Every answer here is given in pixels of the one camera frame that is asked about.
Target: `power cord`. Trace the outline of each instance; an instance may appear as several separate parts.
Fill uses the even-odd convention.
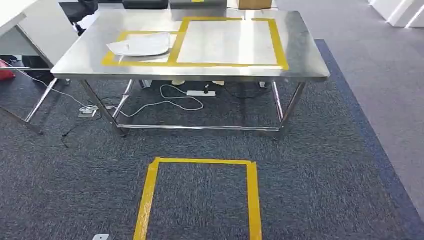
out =
[[[47,84],[45,84],[43,81],[40,81],[40,80],[38,80],[38,79],[36,79],[36,78],[33,78],[32,76],[28,75],[26,72],[21,71],[21,70],[19,70],[19,69],[15,68],[15,66],[11,65],[10,63],[6,62],[6,64],[7,64],[7,65],[9,65],[10,67],[14,68],[16,71],[20,72],[21,74],[23,74],[23,75],[27,76],[28,78],[30,78],[30,79],[32,79],[32,80],[34,80],[34,81],[36,81],[36,82],[42,83],[42,84],[43,84],[46,88],[48,88],[48,87],[49,87],[49,86],[48,86]],[[79,105],[81,105],[81,106],[85,107],[85,105],[84,105],[84,104],[82,104],[80,101],[78,101],[75,97],[73,97],[73,96],[71,96],[71,95],[69,95],[69,94],[66,94],[66,93],[64,93],[64,92],[58,91],[58,90],[56,90],[56,89],[54,89],[54,88],[51,88],[51,90],[52,90],[53,92],[58,93],[58,94],[62,94],[62,95],[65,95],[65,96],[67,96],[67,97],[70,97],[70,98],[72,98],[75,102],[77,102]]]
[[[266,95],[266,94],[268,94],[268,93],[270,93],[271,91],[272,91],[272,88],[270,88],[270,87],[268,87],[268,88],[266,88],[266,90],[264,90],[264,91],[262,91],[262,92],[259,92],[259,93],[257,93],[257,94],[255,94],[255,95],[253,95],[253,96],[238,96],[238,95],[236,95],[236,94],[234,94],[233,92],[231,92],[230,90],[228,90],[228,88],[227,88],[227,86],[222,86],[222,88],[228,93],[228,94],[230,94],[231,96],[233,96],[233,97],[235,97],[235,98],[237,98],[237,99],[242,99],[242,100],[246,100],[246,99],[256,99],[256,98],[259,98],[259,97],[262,97],[262,96],[264,96],[264,95]]]
[[[37,82],[39,82],[39,83],[42,83],[44,86],[46,86],[46,88],[48,88],[48,87],[49,87],[49,86],[48,86],[47,84],[45,84],[43,81],[40,81],[40,80],[38,80],[38,79],[36,79],[36,78],[33,78],[33,77],[29,76],[29,75],[28,75],[28,74],[26,74],[24,71],[21,71],[21,70],[19,70],[19,69],[15,68],[13,65],[11,65],[11,64],[9,64],[9,63],[6,63],[6,64],[7,64],[7,65],[9,65],[10,67],[14,68],[16,71],[20,72],[21,74],[23,74],[23,75],[27,76],[28,78],[30,78],[30,79],[32,79],[32,80],[34,80],[34,81],[37,81]],[[134,114],[131,114],[131,115],[125,114],[125,113],[124,113],[124,112],[122,112],[122,111],[121,111],[120,113],[121,113],[122,115],[124,115],[125,117],[127,117],[127,118],[132,118],[132,117],[134,117],[135,115],[139,114],[139,113],[140,113],[143,109],[145,109],[146,107],[156,106],[156,105],[161,105],[161,104],[166,104],[166,103],[168,103],[168,104],[172,104],[172,105],[174,105],[174,106],[176,106],[176,107],[179,107],[180,109],[185,110],[185,111],[198,111],[198,110],[201,110],[201,109],[203,109],[203,108],[204,108],[203,103],[202,103],[201,101],[197,100],[196,98],[192,97],[192,96],[179,96],[179,97],[167,97],[167,96],[164,96],[164,94],[163,94],[163,92],[162,92],[163,87],[171,87],[171,88],[176,89],[176,90],[177,90],[177,91],[179,91],[180,93],[187,95],[187,92],[182,91],[182,90],[180,90],[180,89],[176,88],[175,86],[165,84],[165,85],[162,85],[162,86],[160,87],[160,95],[162,96],[162,98],[164,98],[164,99],[168,99],[168,100],[172,100],[172,99],[193,99],[193,100],[195,100],[196,102],[198,102],[198,103],[201,105],[201,107],[199,107],[199,108],[195,108],[195,109],[189,109],[189,108],[185,108],[185,107],[183,107],[183,106],[181,106],[181,105],[178,105],[178,104],[176,104],[176,103],[173,103],[173,102],[171,102],[171,101],[168,101],[168,100],[167,100],[167,101],[161,101],[161,102],[157,102],[157,103],[152,103],[152,104],[144,105],[144,106],[142,106],[142,107],[141,107],[138,111],[136,111]],[[54,89],[54,88],[52,88],[51,90],[52,90],[52,91],[54,91],[54,92],[56,92],[56,93],[58,93],[58,94],[62,94],[62,95],[65,95],[65,96],[67,96],[67,97],[72,98],[75,102],[77,102],[79,105],[81,105],[81,106],[82,106],[82,107],[79,109],[79,111],[80,111],[81,113],[83,113],[83,114],[90,114],[90,113],[93,113],[93,111],[96,111],[96,110],[98,110],[98,109],[99,109],[99,108],[98,108],[95,104],[92,104],[92,105],[84,105],[82,102],[78,101],[75,97],[73,97],[73,96],[71,96],[71,95],[69,95],[69,94],[66,94],[66,93],[64,93],[64,92],[58,91],[58,90],[56,90],[56,89]],[[116,107],[116,106],[108,106],[108,107],[106,107],[106,108],[107,108],[107,109],[109,109],[109,110],[111,110],[111,109],[116,109],[117,107]]]
[[[71,134],[72,131],[74,131],[75,129],[77,129],[77,128],[79,128],[79,127],[81,127],[81,126],[83,126],[83,125],[85,125],[87,123],[92,123],[92,122],[95,122],[95,121],[99,121],[102,118],[103,118],[103,115],[102,115],[102,113],[100,113],[100,117],[99,118],[90,119],[90,120],[86,120],[86,121],[83,121],[83,122],[80,122],[80,123],[75,124],[69,131],[67,131],[65,134],[62,135],[62,138],[60,139],[62,141],[62,144],[65,146],[65,148],[69,149],[70,147],[65,143],[65,138],[69,134]]]

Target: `yellow tape rectangle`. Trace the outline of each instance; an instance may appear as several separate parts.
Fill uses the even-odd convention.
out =
[[[250,240],[262,240],[261,205],[259,202],[258,171],[255,162],[246,160],[188,159],[156,157],[149,165],[138,211],[133,240],[146,240],[149,217],[158,177],[159,163],[246,165],[247,202]]]
[[[241,63],[213,63],[213,62],[178,62],[178,56],[180,55],[181,48],[183,46],[184,39],[189,29],[190,21],[243,21],[239,17],[206,17],[206,16],[189,16],[182,19],[181,25],[178,31],[172,31],[171,34],[177,35],[174,45],[170,50],[167,62],[146,62],[146,61],[116,61],[113,52],[109,51],[101,61],[104,66],[120,66],[120,67],[265,67],[265,66],[277,66],[283,70],[289,70],[289,64],[284,54],[283,45],[281,43],[280,34],[278,31],[277,23],[272,18],[253,18],[252,21],[263,21],[268,22],[269,32],[271,35],[272,45],[275,52],[275,58],[277,64],[241,64]],[[117,42],[124,41],[130,34],[155,34],[163,33],[163,31],[124,31],[118,37]]]

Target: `gray carpet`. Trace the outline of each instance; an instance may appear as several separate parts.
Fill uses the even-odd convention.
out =
[[[307,87],[289,131],[279,141],[227,131],[132,130],[120,138],[102,119],[77,128],[64,148],[61,135],[81,121],[76,118],[79,106],[56,94],[47,98],[34,120],[44,128],[43,136],[2,116],[0,239],[90,240],[100,233],[132,239],[146,170],[157,156],[257,162],[263,239],[422,239],[417,211],[329,49],[322,40],[317,43],[332,77]],[[92,84],[101,97],[125,89],[118,81]],[[24,85],[21,91],[4,91],[0,101],[6,96],[13,109],[22,98],[37,95],[32,82]],[[294,88],[281,85],[281,97],[290,96]],[[77,82],[58,89],[86,99]],[[244,92],[239,86],[229,89]],[[136,91],[140,96],[131,100],[128,113],[145,103],[146,96],[157,96],[155,89]],[[199,112],[162,105],[146,109],[134,122],[156,121],[158,112],[164,124],[184,118],[249,126],[275,122],[269,94],[242,101],[224,91],[219,94],[221,101],[202,99],[205,109]],[[185,100],[181,104],[196,106]],[[224,113],[230,104],[231,112]],[[245,171],[233,166],[161,166],[148,239],[247,239],[245,182]]]

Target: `white cable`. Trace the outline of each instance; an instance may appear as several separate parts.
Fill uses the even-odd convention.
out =
[[[19,69],[15,68],[13,65],[10,65],[8,62],[6,62],[6,61],[2,61],[2,62],[3,62],[3,63],[5,63],[5,64],[7,64],[7,65],[9,65],[9,66],[10,66],[10,67],[12,67],[12,68],[14,68],[16,71],[18,71],[18,72],[20,72],[21,74],[23,74],[23,75],[27,76],[28,78],[30,78],[30,79],[32,79],[32,80],[34,80],[34,81],[37,81],[37,82],[39,82],[39,83],[44,84],[44,86],[45,86],[46,88],[48,88],[48,87],[49,87],[49,86],[48,86],[47,84],[45,84],[43,81],[40,81],[40,80],[38,80],[38,79],[35,79],[35,78],[31,77],[31,76],[30,76],[30,75],[28,75],[26,72],[21,71],[21,70],[19,70]],[[68,97],[70,97],[71,99],[73,99],[75,102],[77,102],[79,105],[81,105],[81,106],[83,106],[83,107],[87,107],[86,105],[82,104],[80,101],[78,101],[77,99],[75,99],[75,97],[73,97],[73,96],[71,96],[71,95],[69,95],[69,94],[66,94],[66,93],[64,93],[64,92],[58,91],[58,90],[56,90],[56,89],[54,89],[54,88],[51,88],[51,90],[52,90],[53,92],[58,93],[58,94],[62,94],[62,95],[68,96]]]
[[[34,81],[37,81],[37,82],[39,82],[39,83],[42,83],[42,84],[43,84],[44,86],[46,86],[47,88],[49,87],[49,86],[48,86],[47,84],[45,84],[43,81],[40,81],[40,80],[38,80],[38,79],[35,79],[35,78],[33,78],[33,77],[29,76],[29,75],[28,75],[28,74],[26,74],[24,71],[21,71],[21,70],[19,70],[19,69],[15,68],[13,65],[9,64],[9,63],[8,63],[8,62],[6,62],[6,61],[3,61],[3,62],[4,62],[4,63],[6,63],[7,65],[9,65],[10,67],[14,68],[16,71],[20,72],[21,74],[23,74],[23,75],[27,76],[28,78],[30,78],[30,79],[32,79],[32,80],[34,80]],[[150,106],[156,106],[156,105],[161,105],[161,104],[166,104],[166,103],[168,103],[168,104],[172,104],[172,105],[174,105],[174,106],[176,106],[176,107],[179,107],[180,109],[185,110],[185,111],[198,111],[198,110],[201,110],[201,109],[203,109],[203,108],[204,108],[203,103],[202,103],[201,101],[199,101],[198,99],[196,99],[196,98],[192,97],[192,96],[176,96],[176,97],[164,96],[164,93],[162,92],[162,88],[163,88],[163,87],[171,87],[171,88],[173,88],[173,89],[176,89],[176,90],[177,90],[177,91],[179,91],[180,93],[187,95],[187,92],[182,91],[182,90],[178,89],[178,88],[177,88],[177,87],[175,87],[175,86],[165,84],[165,85],[160,86],[160,95],[162,96],[162,98],[164,98],[164,99],[169,99],[169,100],[171,100],[171,99],[193,99],[193,100],[195,100],[196,102],[198,102],[198,103],[201,105],[201,107],[198,107],[198,108],[195,108],[195,109],[189,109],[189,108],[185,108],[185,107],[183,107],[183,106],[181,106],[181,105],[178,105],[178,104],[176,104],[176,103],[173,103],[173,102],[171,102],[171,101],[161,101],[161,102],[157,102],[157,103],[146,104],[146,105],[142,106],[139,110],[137,110],[135,113],[133,113],[133,114],[131,114],[131,115],[127,115],[127,114],[125,114],[125,113],[124,113],[124,112],[122,112],[122,111],[120,111],[120,113],[121,113],[122,115],[124,115],[125,117],[127,117],[127,118],[132,118],[132,117],[134,117],[135,115],[139,114],[141,111],[143,111],[143,109],[145,109],[145,108],[147,108],[147,107],[150,107]],[[78,104],[80,104],[80,105],[82,106],[82,107],[79,109],[79,111],[80,111],[81,113],[90,114],[90,113],[92,113],[93,111],[96,111],[96,110],[98,110],[98,109],[99,109],[99,108],[98,108],[97,106],[95,106],[95,105],[84,105],[84,104],[82,104],[80,101],[78,101],[77,99],[75,99],[75,97],[73,97],[73,96],[71,96],[71,95],[69,95],[69,94],[66,94],[66,93],[64,93],[64,92],[58,91],[58,90],[56,90],[56,89],[54,89],[54,88],[51,88],[51,90],[52,90],[52,91],[54,91],[54,92],[56,92],[56,93],[58,93],[58,94],[62,94],[62,95],[68,96],[68,97],[72,98],[75,102],[77,102]],[[107,108],[107,109],[109,109],[109,110],[110,110],[110,109],[117,109],[117,107],[116,107],[116,106],[108,106],[108,107],[106,107],[106,108]]]
[[[171,88],[173,88],[173,89],[176,89],[178,92],[180,92],[180,93],[182,93],[182,94],[187,95],[187,92],[182,91],[182,90],[178,89],[178,88],[177,88],[177,87],[175,87],[175,86],[165,84],[165,85],[160,86],[160,95],[162,96],[162,98],[164,98],[164,99],[170,99],[170,100],[171,100],[171,99],[193,99],[193,100],[195,100],[196,102],[198,102],[198,103],[200,104],[200,106],[201,106],[201,107],[198,107],[198,108],[195,108],[195,109],[189,109],[189,108],[185,108],[185,107],[183,107],[183,106],[181,106],[181,105],[178,105],[178,104],[176,104],[176,103],[174,103],[174,102],[171,102],[171,101],[161,101],[161,102],[157,102],[157,103],[146,104],[146,105],[142,106],[139,110],[137,110],[135,113],[133,113],[133,114],[131,114],[131,115],[127,115],[127,114],[125,114],[125,113],[124,113],[124,112],[122,112],[122,111],[121,111],[120,113],[121,113],[122,115],[124,115],[125,117],[127,117],[127,118],[132,118],[132,117],[134,117],[135,115],[139,114],[141,111],[143,111],[143,109],[145,109],[145,108],[147,108],[147,107],[150,107],[150,106],[156,106],[156,105],[161,105],[161,104],[166,104],[166,103],[168,103],[168,104],[172,104],[172,105],[174,105],[174,106],[176,106],[176,107],[179,107],[180,109],[185,110],[185,111],[198,111],[198,110],[203,109],[203,107],[204,107],[203,103],[202,103],[201,101],[199,101],[198,99],[196,99],[196,98],[192,97],[192,96],[175,96],[175,97],[164,96],[164,93],[162,92],[162,89],[163,89],[164,87],[171,87]]]

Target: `stainless steel table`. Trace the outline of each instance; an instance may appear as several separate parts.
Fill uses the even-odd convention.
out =
[[[170,32],[173,47],[155,57],[120,57],[106,44],[142,34]],[[212,129],[279,132],[293,113],[307,83],[324,82],[329,70],[301,15],[296,11],[233,10],[217,17],[202,10],[108,10],[71,47],[51,71],[56,78],[79,80],[92,101],[125,135],[124,129]],[[135,81],[269,82],[279,125],[173,126],[117,122]],[[129,81],[114,114],[110,114],[90,80]],[[283,111],[277,84],[296,82]]]

